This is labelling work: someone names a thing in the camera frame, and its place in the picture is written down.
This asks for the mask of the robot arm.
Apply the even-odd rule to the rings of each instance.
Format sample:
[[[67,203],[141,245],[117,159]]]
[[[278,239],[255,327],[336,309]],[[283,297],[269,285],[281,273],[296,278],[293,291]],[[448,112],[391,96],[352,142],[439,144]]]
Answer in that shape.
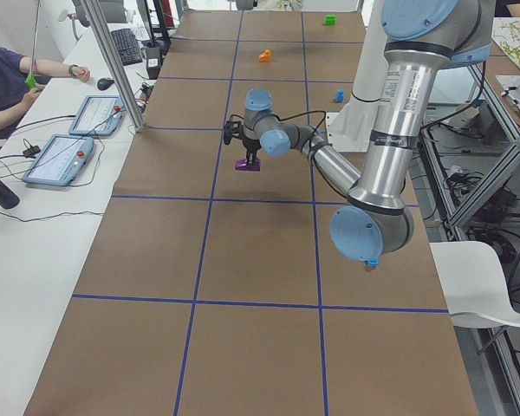
[[[346,200],[330,223],[336,249],[349,259],[375,263],[413,235],[413,217],[401,193],[436,75],[487,59],[494,13],[492,1],[375,3],[368,34],[382,38],[366,38],[363,51],[374,58],[361,65],[361,72],[378,98],[362,139],[367,146],[362,168],[313,127],[283,121],[272,111],[270,93],[261,88],[247,93],[242,122],[224,136],[242,141],[244,162],[254,170],[259,150],[272,157],[300,152]]]

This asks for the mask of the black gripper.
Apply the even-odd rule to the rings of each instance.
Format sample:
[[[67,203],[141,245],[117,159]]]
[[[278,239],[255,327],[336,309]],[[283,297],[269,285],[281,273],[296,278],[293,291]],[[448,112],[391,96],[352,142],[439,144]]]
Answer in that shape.
[[[246,165],[256,166],[257,165],[257,151],[261,149],[259,140],[251,139],[246,136],[242,138],[244,147],[247,149],[246,153]]]

